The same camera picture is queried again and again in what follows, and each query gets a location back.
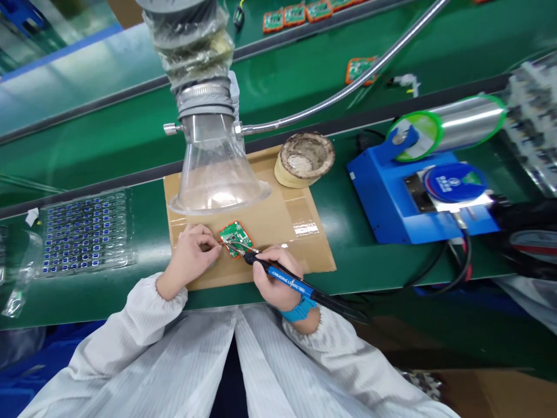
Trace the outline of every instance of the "clear plastic funnel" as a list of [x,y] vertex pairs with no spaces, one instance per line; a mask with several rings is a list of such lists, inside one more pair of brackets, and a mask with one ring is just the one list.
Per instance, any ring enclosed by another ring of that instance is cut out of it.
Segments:
[[186,158],[180,191],[169,202],[184,215],[209,215],[248,206],[271,194],[257,179],[232,130],[232,116],[200,114],[182,119]]

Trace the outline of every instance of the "cardboard box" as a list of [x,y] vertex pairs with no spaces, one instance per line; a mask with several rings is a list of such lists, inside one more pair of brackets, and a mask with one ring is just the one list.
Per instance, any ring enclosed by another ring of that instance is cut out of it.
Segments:
[[[252,206],[205,216],[184,216],[168,209],[168,202],[178,193],[181,173],[164,178],[168,228],[172,248],[188,222],[204,224],[213,233],[240,221],[259,250],[273,244],[286,248],[301,264],[304,273],[328,272],[337,269],[331,248],[323,232],[309,188],[289,189],[274,177],[274,165],[280,146],[248,155],[255,175],[271,185],[271,195]],[[229,286],[253,281],[252,266],[242,259],[232,259],[221,251],[215,265],[188,286],[189,290]]]
[[135,0],[106,0],[124,29],[143,23],[141,7]]

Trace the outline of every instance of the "green spool rim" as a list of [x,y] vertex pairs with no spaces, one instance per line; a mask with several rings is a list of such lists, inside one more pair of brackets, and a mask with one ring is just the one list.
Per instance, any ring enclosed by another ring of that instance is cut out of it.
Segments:
[[491,139],[503,127],[503,124],[505,123],[505,119],[507,119],[507,106],[505,105],[505,103],[503,103],[503,101],[500,98],[498,98],[496,96],[493,96],[493,95],[476,95],[476,96],[468,97],[467,99],[471,99],[471,98],[474,98],[474,97],[481,97],[481,98],[489,99],[492,102],[494,102],[495,104],[499,105],[499,107],[502,109],[501,117],[500,117],[499,122],[497,123],[497,126],[495,127],[495,129],[493,129],[489,133],[489,135],[487,135],[484,139],[482,139],[479,142],[476,142],[474,145],[470,145],[470,146],[460,148],[460,149],[474,148],[474,147],[477,147],[478,145],[483,144],[488,139]]
[[[400,120],[406,119],[406,118],[408,118],[410,116],[414,116],[414,115],[427,116],[427,117],[430,117],[431,119],[433,119],[433,121],[437,124],[437,135],[435,136],[435,139],[433,140],[433,145],[431,146],[431,148],[428,149],[424,154],[422,154],[419,157],[410,158],[410,159],[403,159],[403,158],[400,158],[400,156],[397,156],[395,158],[395,160],[398,161],[399,163],[413,163],[414,161],[418,161],[418,160],[421,160],[421,159],[427,157],[433,151],[435,151],[435,149],[441,143],[441,138],[443,137],[443,121],[441,120],[441,118],[437,114],[432,113],[430,111],[418,110],[418,111],[415,111],[415,112],[412,112],[412,113],[408,113],[408,114],[404,115],[402,118],[400,118]],[[387,138],[389,138],[390,133],[393,131],[393,129],[396,128],[399,121],[397,121],[393,126],[391,126],[391,128],[387,132]]]

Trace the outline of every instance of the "blue chair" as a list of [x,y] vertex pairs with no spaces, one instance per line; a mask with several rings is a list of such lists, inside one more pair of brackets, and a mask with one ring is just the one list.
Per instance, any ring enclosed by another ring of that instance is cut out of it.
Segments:
[[45,348],[0,370],[0,415],[16,418],[39,390],[68,365],[77,345],[105,321],[59,326]]
[[27,38],[34,32],[29,20],[41,29],[45,27],[45,16],[29,0],[0,0],[0,13]]

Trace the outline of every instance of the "white sleeve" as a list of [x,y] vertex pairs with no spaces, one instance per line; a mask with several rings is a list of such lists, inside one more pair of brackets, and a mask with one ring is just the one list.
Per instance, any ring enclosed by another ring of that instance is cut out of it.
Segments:
[[164,300],[155,287],[160,275],[135,285],[124,309],[77,346],[70,364],[40,390],[20,418],[76,415],[113,376],[162,338],[164,327],[184,309],[187,290]]
[[377,348],[356,335],[350,322],[319,306],[321,321],[310,335],[298,333],[283,320],[286,334],[356,399],[372,410],[413,416],[458,417],[448,406],[433,401],[406,381]]

